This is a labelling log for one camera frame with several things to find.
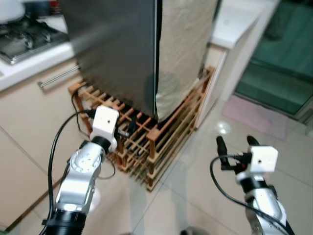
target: cabinet drawer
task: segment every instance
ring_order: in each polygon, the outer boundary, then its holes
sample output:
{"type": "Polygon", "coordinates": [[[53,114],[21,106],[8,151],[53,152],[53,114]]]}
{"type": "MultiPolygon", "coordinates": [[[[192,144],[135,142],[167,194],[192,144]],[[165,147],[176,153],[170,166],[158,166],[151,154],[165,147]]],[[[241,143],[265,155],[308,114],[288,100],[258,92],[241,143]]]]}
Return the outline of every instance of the cabinet drawer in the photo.
{"type": "Polygon", "coordinates": [[[8,227],[46,190],[46,174],[0,128],[0,226],[8,227]]]}
{"type": "Polygon", "coordinates": [[[225,53],[225,48],[210,45],[207,50],[208,52],[205,60],[205,67],[208,68],[212,66],[216,68],[220,62],[222,55],[225,53]]]}
{"type": "MultiPolygon", "coordinates": [[[[42,90],[44,82],[76,66],[70,60],[0,93],[0,126],[47,171],[51,144],[62,123],[74,113],[67,88],[81,79],[74,78],[42,90]]],[[[66,160],[83,141],[73,120],[60,136],[53,167],[53,179],[61,178],[66,160]]]]}

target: white countertop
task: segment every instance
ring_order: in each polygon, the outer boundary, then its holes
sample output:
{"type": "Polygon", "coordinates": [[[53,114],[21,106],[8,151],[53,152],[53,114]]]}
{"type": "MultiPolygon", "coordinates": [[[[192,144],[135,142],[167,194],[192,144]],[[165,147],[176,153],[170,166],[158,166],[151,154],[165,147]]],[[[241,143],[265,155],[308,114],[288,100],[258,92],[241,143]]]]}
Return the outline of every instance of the white countertop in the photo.
{"type": "MultiPolygon", "coordinates": [[[[49,17],[45,22],[59,31],[67,32],[62,17],[49,17]]],[[[74,51],[71,43],[65,42],[14,65],[0,60],[0,91],[68,60],[73,56],[74,51]]]]}
{"type": "MultiPolygon", "coordinates": [[[[224,0],[211,43],[228,49],[234,48],[237,41],[259,17],[261,11],[259,5],[254,5],[253,1],[224,0]]],[[[59,31],[67,31],[63,17],[49,17],[45,21],[59,31]]],[[[14,65],[0,59],[0,91],[72,57],[74,51],[71,43],[66,42],[14,65]]]]}
{"type": "Polygon", "coordinates": [[[239,39],[258,19],[262,8],[247,0],[224,0],[218,14],[211,43],[233,49],[239,39]]]}

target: pink floor mat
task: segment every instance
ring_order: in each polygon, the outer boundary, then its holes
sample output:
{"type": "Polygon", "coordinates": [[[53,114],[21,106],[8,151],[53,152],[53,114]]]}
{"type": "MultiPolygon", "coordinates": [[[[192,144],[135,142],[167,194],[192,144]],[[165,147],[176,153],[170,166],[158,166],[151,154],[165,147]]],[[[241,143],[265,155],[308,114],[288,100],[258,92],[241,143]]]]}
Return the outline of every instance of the pink floor mat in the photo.
{"type": "Polygon", "coordinates": [[[233,95],[226,103],[223,115],[266,135],[283,141],[286,139],[288,122],[286,116],[237,96],[233,95]]]}

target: metal handle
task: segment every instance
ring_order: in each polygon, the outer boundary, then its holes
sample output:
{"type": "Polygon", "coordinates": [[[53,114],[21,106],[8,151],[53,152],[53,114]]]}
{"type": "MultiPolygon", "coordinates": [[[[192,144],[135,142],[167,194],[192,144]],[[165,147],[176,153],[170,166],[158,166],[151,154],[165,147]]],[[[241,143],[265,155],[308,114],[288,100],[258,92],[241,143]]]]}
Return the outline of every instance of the metal handle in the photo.
{"type": "Polygon", "coordinates": [[[40,89],[43,89],[45,86],[51,84],[51,83],[54,83],[55,81],[59,80],[60,78],[63,78],[64,76],[74,72],[75,70],[78,70],[80,68],[79,65],[76,65],[75,67],[72,67],[71,69],[65,71],[64,73],[50,79],[50,80],[47,80],[45,82],[37,82],[38,86],[40,89]]]}

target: refrigerator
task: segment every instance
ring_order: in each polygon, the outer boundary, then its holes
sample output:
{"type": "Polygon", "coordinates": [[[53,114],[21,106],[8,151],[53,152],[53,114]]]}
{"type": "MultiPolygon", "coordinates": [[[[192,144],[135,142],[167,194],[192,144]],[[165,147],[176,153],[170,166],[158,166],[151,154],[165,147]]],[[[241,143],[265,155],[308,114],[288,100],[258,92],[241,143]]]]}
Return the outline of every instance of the refrigerator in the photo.
{"type": "Polygon", "coordinates": [[[217,0],[62,0],[84,80],[159,121],[199,80],[217,0]]]}

